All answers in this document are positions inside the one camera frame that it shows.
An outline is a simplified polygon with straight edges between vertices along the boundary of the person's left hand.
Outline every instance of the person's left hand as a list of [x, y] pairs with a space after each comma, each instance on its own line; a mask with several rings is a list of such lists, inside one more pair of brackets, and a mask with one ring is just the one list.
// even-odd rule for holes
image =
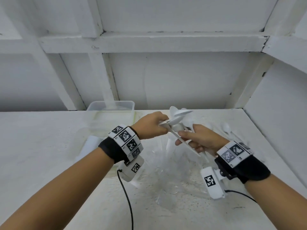
[[160, 121], [168, 120], [168, 116], [157, 111], [142, 117], [131, 127], [138, 133], [140, 139], [150, 139], [159, 135], [165, 135], [168, 129], [158, 126]]

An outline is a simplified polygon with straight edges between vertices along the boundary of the person's right hand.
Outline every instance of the person's right hand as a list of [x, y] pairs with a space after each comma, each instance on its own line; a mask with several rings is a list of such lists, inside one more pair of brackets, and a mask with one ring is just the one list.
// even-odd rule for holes
[[[193, 124], [193, 128], [195, 133], [179, 131], [178, 134], [185, 141], [191, 139], [192, 141], [189, 142], [189, 145], [197, 152], [208, 151], [209, 149], [210, 151], [216, 153], [229, 142], [228, 139], [225, 139], [203, 125]], [[175, 144], [179, 145], [181, 144], [181, 141], [177, 139]]]

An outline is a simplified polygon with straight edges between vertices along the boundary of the table surface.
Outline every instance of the table surface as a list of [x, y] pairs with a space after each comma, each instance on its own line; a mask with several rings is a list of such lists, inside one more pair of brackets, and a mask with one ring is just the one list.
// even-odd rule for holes
[[[153, 111], [136, 111], [137, 118]], [[74, 162], [68, 153], [75, 133], [86, 127], [83, 111], [0, 113], [0, 224], [42, 186]], [[251, 146], [261, 147], [271, 172], [304, 197], [307, 190], [266, 141], [242, 109], [195, 110], [197, 123], [220, 126], [228, 122]], [[142, 188], [124, 182], [130, 198], [135, 229], [275, 229], [259, 206], [238, 195], [222, 200], [176, 196], [169, 211], [156, 204], [150, 181]], [[235, 179], [229, 185], [244, 190]], [[130, 212], [118, 178], [102, 180], [66, 229], [130, 229]]]

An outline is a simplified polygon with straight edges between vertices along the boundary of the black wrist strap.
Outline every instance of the black wrist strap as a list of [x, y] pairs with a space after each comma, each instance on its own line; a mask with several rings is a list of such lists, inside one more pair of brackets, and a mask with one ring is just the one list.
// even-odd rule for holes
[[123, 160], [125, 162], [129, 161], [122, 148], [110, 137], [103, 140], [98, 147], [114, 160], [114, 164]]
[[229, 180], [237, 177], [245, 184], [248, 180], [261, 181], [268, 178], [271, 174], [270, 170], [253, 155], [240, 162], [234, 168], [230, 167], [225, 160], [218, 156], [215, 160], [223, 176]]

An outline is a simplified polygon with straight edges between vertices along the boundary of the white table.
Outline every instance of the white table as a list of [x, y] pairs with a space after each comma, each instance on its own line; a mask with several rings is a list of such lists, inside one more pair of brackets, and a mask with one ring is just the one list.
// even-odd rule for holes
[[[152, 111], [137, 111], [140, 117]], [[82, 111], [0, 113], [0, 223], [47, 182], [73, 164], [67, 148], [82, 127]], [[195, 110], [198, 123], [228, 122], [261, 146], [272, 173], [303, 196], [307, 190], [278, 156], [242, 109]], [[66, 229], [130, 229], [130, 212], [121, 185], [111, 171], [95, 189]], [[230, 181], [233, 189], [243, 186]], [[175, 213], [154, 201], [150, 181], [137, 189], [124, 182], [130, 198], [135, 229], [275, 229], [259, 206], [229, 194], [213, 201], [186, 194], [177, 195]]]

